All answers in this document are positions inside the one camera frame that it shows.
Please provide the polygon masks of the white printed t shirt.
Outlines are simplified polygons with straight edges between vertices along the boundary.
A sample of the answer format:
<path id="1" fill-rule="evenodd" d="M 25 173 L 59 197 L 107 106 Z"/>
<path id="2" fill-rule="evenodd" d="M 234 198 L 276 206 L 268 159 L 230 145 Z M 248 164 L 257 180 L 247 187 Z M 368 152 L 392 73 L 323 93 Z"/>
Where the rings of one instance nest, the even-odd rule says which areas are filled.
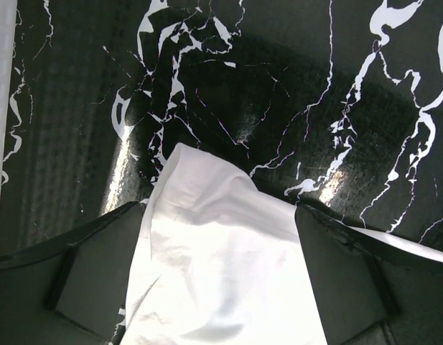
<path id="1" fill-rule="evenodd" d="M 177 144 L 146 205 L 123 344 L 325 344 L 295 207 Z"/>

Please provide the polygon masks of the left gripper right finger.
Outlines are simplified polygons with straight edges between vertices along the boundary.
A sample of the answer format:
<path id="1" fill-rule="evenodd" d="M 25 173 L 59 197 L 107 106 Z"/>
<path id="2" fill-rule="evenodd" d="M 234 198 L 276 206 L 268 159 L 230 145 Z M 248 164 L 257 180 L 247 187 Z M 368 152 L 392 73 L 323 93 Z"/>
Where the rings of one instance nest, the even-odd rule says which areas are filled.
<path id="1" fill-rule="evenodd" d="M 305 204 L 295 221 L 329 344 L 443 344 L 443 252 Z"/>

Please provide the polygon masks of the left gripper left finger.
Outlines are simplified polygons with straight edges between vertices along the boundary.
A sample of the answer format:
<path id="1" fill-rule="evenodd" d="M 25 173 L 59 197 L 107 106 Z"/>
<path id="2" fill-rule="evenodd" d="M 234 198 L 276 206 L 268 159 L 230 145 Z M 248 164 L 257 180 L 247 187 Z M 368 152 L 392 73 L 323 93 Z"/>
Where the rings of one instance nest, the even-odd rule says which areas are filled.
<path id="1" fill-rule="evenodd" d="M 108 344 L 125 301 L 144 206 L 0 256 L 0 344 Z"/>

